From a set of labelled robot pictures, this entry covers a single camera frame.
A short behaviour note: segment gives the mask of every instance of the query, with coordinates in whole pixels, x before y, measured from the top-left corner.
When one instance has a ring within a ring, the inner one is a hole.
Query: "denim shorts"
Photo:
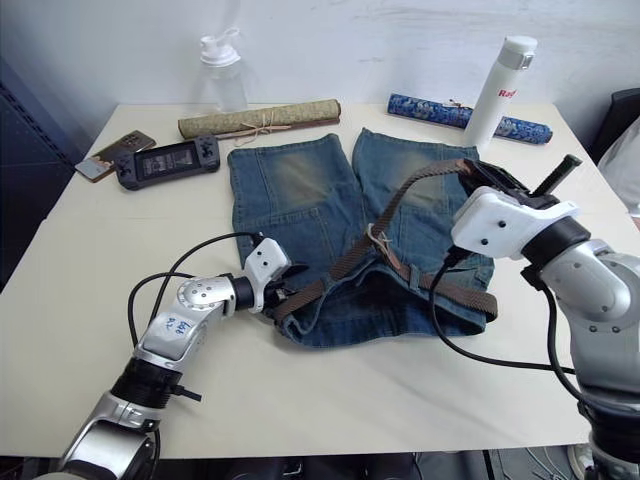
[[[293,312],[278,327],[310,347],[353,345],[402,334],[435,335],[428,291],[421,273],[434,274],[451,246],[453,214],[467,195],[457,175],[416,183],[404,196],[386,235],[398,258],[410,265],[402,279],[372,248],[347,277],[333,281],[328,270],[375,222],[402,183],[433,162],[477,159],[475,148],[400,140],[363,129],[350,167],[336,135],[311,142],[237,149],[228,161],[235,197],[236,231],[260,231],[275,239],[293,262],[308,270],[286,279],[299,290],[323,279],[325,295]],[[240,238],[242,262],[251,252]],[[447,282],[485,291],[491,259],[472,255],[445,277]],[[449,335],[484,331],[486,314],[439,296],[438,320]]]

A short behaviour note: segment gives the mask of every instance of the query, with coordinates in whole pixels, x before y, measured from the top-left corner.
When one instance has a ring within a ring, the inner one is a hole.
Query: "belt loop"
[[[409,275],[409,289],[414,291],[414,292],[419,292],[420,291],[420,269],[418,267],[416,267],[413,263],[409,265],[409,268],[411,269],[410,275]]]

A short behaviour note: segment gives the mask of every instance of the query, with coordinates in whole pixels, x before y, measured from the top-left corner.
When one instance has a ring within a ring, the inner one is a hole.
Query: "brown belt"
[[[396,192],[387,205],[384,212],[378,218],[376,223],[369,225],[367,232],[345,255],[340,257],[338,261],[329,269],[329,276],[332,280],[338,281],[349,274],[360,262],[371,246],[374,246],[383,257],[387,264],[395,270],[405,281],[409,282],[411,278],[411,268],[403,264],[396,257],[393,251],[388,247],[384,230],[391,223],[391,219],[404,197],[407,190],[418,180],[427,177],[435,177],[438,175],[446,175],[449,173],[462,173],[470,175],[473,172],[471,167],[464,159],[449,160],[430,165],[418,170],[411,175]],[[418,285],[423,289],[428,289],[433,281],[433,275],[423,273],[420,276]],[[485,312],[489,316],[489,320],[493,320],[498,316],[498,303],[496,298],[486,292],[474,290],[471,288],[460,287],[441,281],[436,288],[436,292],[447,297],[460,305],[475,310]],[[325,293],[325,284],[322,280],[316,280],[307,285],[301,291],[285,300],[274,310],[274,318],[277,325],[281,325],[282,321],[292,312],[310,304],[314,300],[322,297]]]

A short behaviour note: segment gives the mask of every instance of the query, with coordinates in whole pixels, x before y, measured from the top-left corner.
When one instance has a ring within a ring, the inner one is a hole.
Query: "plastic water bottle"
[[[238,33],[237,28],[230,28],[220,37],[208,35],[200,39],[200,60],[214,83],[218,106],[223,112],[247,110],[241,57],[230,44]]]
[[[509,36],[504,39],[500,55],[489,72],[464,131],[464,146],[475,146],[479,152],[487,147],[517,92],[520,77],[531,65],[537,46],[538,41],[531,37]]]

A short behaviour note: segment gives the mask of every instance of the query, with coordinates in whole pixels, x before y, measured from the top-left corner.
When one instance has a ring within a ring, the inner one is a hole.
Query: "dark floor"
[[[509,450],[418,453],[418,473],[410,455],[344,455],[288,459],[285,474],[268,476],[281,467],[274,459],[163,460],[155,480],[517,480],[576,478],[569,466],[564,446]],[[50,459],[0,457],[1,480],[30,480],[55,471]]]

